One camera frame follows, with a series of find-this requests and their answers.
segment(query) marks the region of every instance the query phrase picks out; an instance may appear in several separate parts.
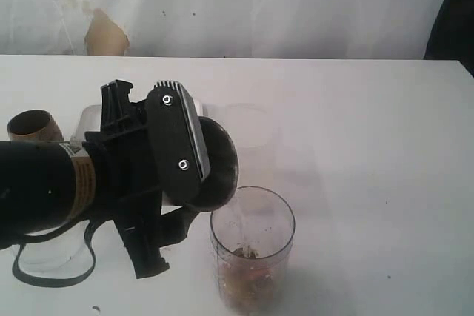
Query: white table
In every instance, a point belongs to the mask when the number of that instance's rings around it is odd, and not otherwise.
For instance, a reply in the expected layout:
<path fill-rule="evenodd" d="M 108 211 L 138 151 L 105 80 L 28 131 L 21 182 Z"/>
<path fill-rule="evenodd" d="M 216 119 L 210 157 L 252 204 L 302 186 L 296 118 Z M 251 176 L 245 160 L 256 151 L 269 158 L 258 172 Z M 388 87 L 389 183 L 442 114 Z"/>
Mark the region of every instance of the white table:
<path fill-rule="evenodd" d="M 282 126 L 271 188 L 297 225 L 275 315 L 474 314 L 474 79 L 459 63 L 0 56 L 0 76 L 0 127 L 43 108 L 66 136 L 115 78 L 134 100 L 167 79 L 204 103 L 258 103 Z M 202 214 L 164 251 L 170 271 L 135 280 L 109 224 L 93 275 L 59 290 L 16 281 L 3 251 L 0 315 L 227 315 L 209 245 Z"/>

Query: cup with debris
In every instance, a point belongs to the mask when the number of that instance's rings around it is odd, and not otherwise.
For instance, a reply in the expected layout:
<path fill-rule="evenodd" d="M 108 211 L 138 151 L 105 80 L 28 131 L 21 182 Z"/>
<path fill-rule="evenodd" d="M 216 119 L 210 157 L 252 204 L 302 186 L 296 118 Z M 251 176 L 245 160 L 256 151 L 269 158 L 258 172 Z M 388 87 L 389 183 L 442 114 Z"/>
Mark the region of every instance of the cup with debris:
<path fill-rule="evenodd" d="M 211 241 L 221 299 L 248 315 L 268 307 L 281 290 L 295 234 L 295 217 L 276 193 L 237 189 L 211 214 Z"/>

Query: black strap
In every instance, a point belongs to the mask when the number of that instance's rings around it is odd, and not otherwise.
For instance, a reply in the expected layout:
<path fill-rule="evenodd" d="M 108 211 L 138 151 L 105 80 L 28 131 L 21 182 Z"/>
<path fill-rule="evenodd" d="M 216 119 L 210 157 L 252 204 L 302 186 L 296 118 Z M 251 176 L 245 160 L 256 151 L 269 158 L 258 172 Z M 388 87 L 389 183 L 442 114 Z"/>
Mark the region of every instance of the black strap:
<path fill-rule="evenodd" d="M 92 256 L 92 266 L 84 273 L 81 275 L 78 275 L 77 277 L 72 277 L 72 278 L 63 278 L 63 279 L 58 279 L 58 278 L 43 278 L 43 277 L 36 277 L 34 275 L 29 275 L 25 272 L 23 272 L 20 269 L 19 266 L 19 258 L 21 253 L 23 252 L 24 248 L 26 247 L 25 241 L 22 241 L 20 244 L 20 250 L 16 254 L 15 261 L 13 262 L 13 267 L 12 267 L 12 273 L 15 276 L 16 279 L 22 281 L 23 283 L 30 284 L 33 286 L 41 286 L 44 288 L 64 288 L 66 286 L 72 286 L 81 283 L 82 281 L 86 280 L 89 275 L 92 274 L 94 268 L 96 267 L 96 254 L 94 253 L 94 250 L 92 248 L 92 237 L 94 235 L 94 232 L 105 222 L 106 220 L 96 220 L 96 221 L 91 221 L 87 225 L 87 228 L 84 231 L 84 241 L 86 243 L 87 248 L 89 249 L 90 255 Z M 72 226 L 68 226 L 67 228 L 63 229 L 60 227 L 59 229 L 52 231 L 51 233 L 47 234 L 49 238 L 51 239 L 52 236 L 54 235 L 60 235 L 63 233 L 65 230 L 68 230 Z"/>

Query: screw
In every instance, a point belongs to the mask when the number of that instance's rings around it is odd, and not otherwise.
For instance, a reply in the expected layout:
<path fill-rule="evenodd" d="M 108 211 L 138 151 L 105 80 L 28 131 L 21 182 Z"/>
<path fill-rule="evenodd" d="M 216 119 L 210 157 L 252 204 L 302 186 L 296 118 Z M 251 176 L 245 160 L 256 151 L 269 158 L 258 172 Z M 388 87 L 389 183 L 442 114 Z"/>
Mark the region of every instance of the screw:
<path fill-rule="evenodd" d="M 178 163 L 178 167 L 180 170 L 188 170 L 190 167 L 190 162 L 186 159 L 181 159 Z"/>
<path fill-rule="evenodd" d="M 173 103 L 173 97 L 171 95 L 165 95 L 163 97 L 163 104 L 165 104 L 167 107 L 170 106 Z"/>

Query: white wall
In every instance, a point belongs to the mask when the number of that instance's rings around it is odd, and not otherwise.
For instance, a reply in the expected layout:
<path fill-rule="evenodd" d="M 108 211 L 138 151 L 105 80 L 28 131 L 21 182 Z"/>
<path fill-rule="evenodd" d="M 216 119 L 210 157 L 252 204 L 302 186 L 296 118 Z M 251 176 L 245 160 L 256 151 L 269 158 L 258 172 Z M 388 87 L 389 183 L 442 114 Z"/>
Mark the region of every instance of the white wall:
<path fill-rule="evenodd" d="M 442 1 L 0 0 L 0 53 L 85 54 L 101 8 L 131 56 L 422 58 Z"/>

